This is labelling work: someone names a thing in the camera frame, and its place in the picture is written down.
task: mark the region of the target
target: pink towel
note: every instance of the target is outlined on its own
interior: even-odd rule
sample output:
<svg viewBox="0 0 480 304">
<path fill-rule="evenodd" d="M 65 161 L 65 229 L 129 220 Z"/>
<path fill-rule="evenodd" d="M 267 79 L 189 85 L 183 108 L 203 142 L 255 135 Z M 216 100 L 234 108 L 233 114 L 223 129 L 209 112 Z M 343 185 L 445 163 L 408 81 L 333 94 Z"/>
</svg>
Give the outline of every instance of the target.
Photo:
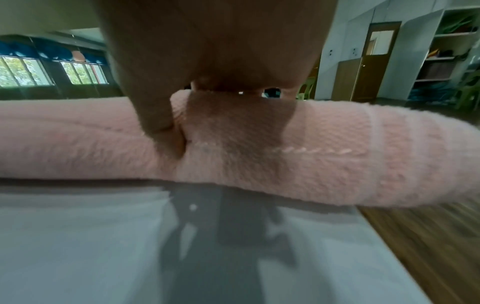
<svg viewBox="0 0 480 304">
<path fill-rule="evenodd" d="M 0 104 L 0 177 L 215 183 L 334 205 L 413 206 L 480 192 L 480 131 L 352 102 L 179 91 L 185 156 L 157 151 L 127 98 Z"/>
</svg>

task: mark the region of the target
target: wooden door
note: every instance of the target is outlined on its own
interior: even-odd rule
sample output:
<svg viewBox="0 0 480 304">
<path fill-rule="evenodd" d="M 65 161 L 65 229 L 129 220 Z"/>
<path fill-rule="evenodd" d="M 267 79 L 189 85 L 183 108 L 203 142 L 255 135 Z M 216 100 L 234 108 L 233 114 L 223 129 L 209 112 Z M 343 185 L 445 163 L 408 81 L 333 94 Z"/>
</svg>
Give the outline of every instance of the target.
<svg viewBox="0 0 480 304">
<path fill-rule="evenodd" d="M 370 25 L 353 101 L 368 102 L 377 97 L 401 24 L 391 22 Z"/>
</svg>

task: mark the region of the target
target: window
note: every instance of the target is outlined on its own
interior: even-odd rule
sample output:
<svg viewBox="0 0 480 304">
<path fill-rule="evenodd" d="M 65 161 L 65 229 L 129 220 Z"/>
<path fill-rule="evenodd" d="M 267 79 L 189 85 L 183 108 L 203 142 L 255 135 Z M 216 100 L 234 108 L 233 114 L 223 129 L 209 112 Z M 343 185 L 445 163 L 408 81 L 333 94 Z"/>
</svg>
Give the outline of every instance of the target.
<svg viewBox="0 0 480 304">
<path fill-rule="evenodd" d="M 0 56 L 0 87 L 51 85 L 53 83 L 38 59 Z"/>
<path fill-rule="evenodd" d="M 108 84 L 99 65 L 65 61 L 60 63 L 70 82 L 74 85 Z"/>
</svg>

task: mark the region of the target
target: green chair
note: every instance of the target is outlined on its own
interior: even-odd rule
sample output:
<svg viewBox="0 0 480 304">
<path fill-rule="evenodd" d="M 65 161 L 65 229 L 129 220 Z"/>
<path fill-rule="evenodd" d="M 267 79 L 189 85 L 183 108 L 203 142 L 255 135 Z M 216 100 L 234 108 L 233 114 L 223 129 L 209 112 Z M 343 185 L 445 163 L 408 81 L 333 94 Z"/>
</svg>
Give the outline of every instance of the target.
<svg viewBox="0 0 480 304">
<path fill-rule="evenodd" d="M 305 83 L 302 84 L 298 93 L 296 94 L 296 98 L 298 100 L 308 100 L 310 99 L 310 92 L 315 84 L 315 77 L 309 77 L 306 79 Z"/>
<path fill-rule="evenodd" d="M 476 110 L 480 101 L 480 70 L 470 73 L 455 94 L 457 110 Z"/>
</svg>

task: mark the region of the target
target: white table surface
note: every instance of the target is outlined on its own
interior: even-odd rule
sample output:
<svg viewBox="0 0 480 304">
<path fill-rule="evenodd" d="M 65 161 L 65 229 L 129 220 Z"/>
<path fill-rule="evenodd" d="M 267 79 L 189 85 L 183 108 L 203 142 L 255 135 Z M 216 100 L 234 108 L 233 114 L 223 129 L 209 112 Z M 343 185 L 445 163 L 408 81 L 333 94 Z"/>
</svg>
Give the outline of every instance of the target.
<svg viewBox="0 0 480 304">
<path fill-rule="evenodd" d="M 355 208 L 69 185 L 0 183 L 0 303 L 430 303 Z"/>
</svg>

